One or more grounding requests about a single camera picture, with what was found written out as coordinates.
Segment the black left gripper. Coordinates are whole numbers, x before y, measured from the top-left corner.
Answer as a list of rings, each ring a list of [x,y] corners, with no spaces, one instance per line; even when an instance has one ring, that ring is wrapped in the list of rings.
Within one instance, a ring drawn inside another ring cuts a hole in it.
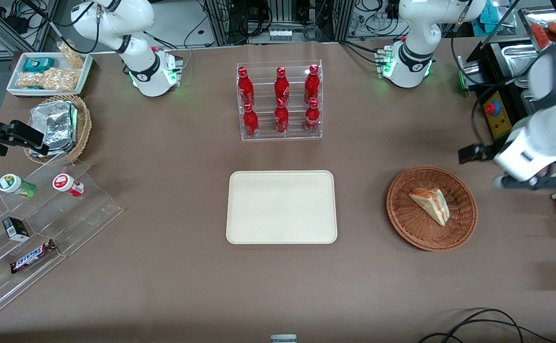
[[[493,147],[487,145],[468,145],[458,150],[458,163],[463,165],[476,161],[491,161],[494,159]]]

